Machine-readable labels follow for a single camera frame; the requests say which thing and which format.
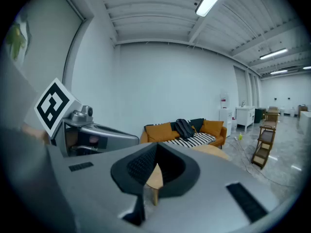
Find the dark green trash bin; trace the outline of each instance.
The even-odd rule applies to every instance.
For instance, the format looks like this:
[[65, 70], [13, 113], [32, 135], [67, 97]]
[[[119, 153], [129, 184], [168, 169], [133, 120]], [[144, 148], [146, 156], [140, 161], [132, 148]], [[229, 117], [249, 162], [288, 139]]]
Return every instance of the dark green trash bin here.
[[260, 123], [260, 120], [262, 118], [262, 109], [255, 109], [255, 119], [254, 123]]

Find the power cord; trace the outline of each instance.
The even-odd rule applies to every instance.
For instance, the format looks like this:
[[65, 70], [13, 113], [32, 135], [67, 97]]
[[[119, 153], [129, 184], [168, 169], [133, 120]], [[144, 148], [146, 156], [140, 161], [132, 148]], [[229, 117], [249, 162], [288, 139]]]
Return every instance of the power cord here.
[[[250, 164], [250, 166], [251, 166], [251, 168], [252, 168], [252, 170], [253, 170], [253, 172], [250, 172], [250, 171], [247, 169], [247, 165], [245, 164], [245, 162], [244, 162], [243, 159], [241, 158], [241, 161], [243, 162], [243, 164], [244, 164], [244, 166], [245, 166], [245, 168], [246, 168], [246, 171], [247, 171], [249, 174], [254, 175], [254, 173], [255, 173], [255, 172], [254, 172], [254, 169], [255, 169], [255, 170], [258, 171], [263, 177], [265, 177], [266, 179], [270, 180], [271, 182], [273, 182], [273, 183], [275, 183], [275, 184], [278, 184], [278, 185], [280, 185], [280, 186], [293, 187], [293, 188], [295, 188], [295, 186], [293, 186], [293, 185], [285, 185], [285, 184], [280, 184], [280, 183], [278, 183], [278, 182], [275, 182], [275, 181], [269, 179], [267, 176], [265, 176], [262, 172], [260, 172], [260, 171], [257, 170], [256, 168], [254, 168], [252, 162], [251, 162], [250, 159], [248, 159], [248, 157], [247, 157], [247, 154], [246, 154], [246, 152], [245, 152], [245, 149], [241, 146], [241, 143], [240, 143], [237, 139], [236, 139], [236, 141], [238, 142], [238, 146], [243, 150], [244, 155], [245, 155], [245, 157], [247, 158], [247, 160], [248, 160], [248, 162], [249, 162], [249, 164]], [[231, 146], [233, 146], [233, 147], [240, 153], [240, 155], [243, 157], [243, 153], [242, 153], [239, 149], [237, 149], [237, 148], [236, 148], [233, 144], [231, 144], [230, 142], [227, 142], [227, 143], [230, 144]]]

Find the round wooden table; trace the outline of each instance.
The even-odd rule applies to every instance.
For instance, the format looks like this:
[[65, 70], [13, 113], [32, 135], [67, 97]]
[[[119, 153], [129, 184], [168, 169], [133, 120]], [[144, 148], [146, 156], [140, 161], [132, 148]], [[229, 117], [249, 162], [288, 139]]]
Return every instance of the round wooden table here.
[[[229, 156], [221, 151], [218, 147], [212, 145], [200, 145], [197, 147], [193, 147], [193, 150], [197, 150], [203, 153], [212, 154], [223, 158], [225, 160], [229, 160]], [[162, 179], [162, 172], [157, 164], [154, 171], [150, 175], [149, 179], [147, 180], [147, 185], [149, 185], [154, 192], [154, 205], [157, 205], [158, 197], [159, 197], [159, 189], [163, 186], [163, 179]]]

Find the black and white striped fabric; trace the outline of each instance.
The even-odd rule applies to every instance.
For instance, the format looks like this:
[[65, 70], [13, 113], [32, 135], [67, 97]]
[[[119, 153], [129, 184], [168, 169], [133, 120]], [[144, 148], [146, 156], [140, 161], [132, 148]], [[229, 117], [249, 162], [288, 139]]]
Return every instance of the black and white striped fabric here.
[[166, 142], [192, 148], [203, 144], [206, 145], [214, 141], [216, 141], [216, 138], [210, 134], [195, 133], [193, 137], [187, 138], [187, 141], [183, 140], [182, 138], [177, 138], [175, 140], [170, 140]]

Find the glossy concrete floor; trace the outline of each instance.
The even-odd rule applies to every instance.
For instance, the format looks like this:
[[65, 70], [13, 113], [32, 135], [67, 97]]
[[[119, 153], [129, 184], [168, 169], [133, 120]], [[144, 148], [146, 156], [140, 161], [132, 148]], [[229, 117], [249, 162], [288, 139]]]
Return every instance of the glossy concrete floor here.
[[[310, 172], [311, 141], [299, 128], [299, 118], [279, 116], [276, 136], [269, 159], [261, 170], [250, 164], [257, 145], [261, 123], [238, 127], [227, 138], [223, 151], [230, 156], [230, 161], [248, 171], [256, 179], [269, 186], [282, 203], [288, 196], [298, 192], [306, 175]], [[243, 139], [238, 143], [234, 137], [239, 134]]]

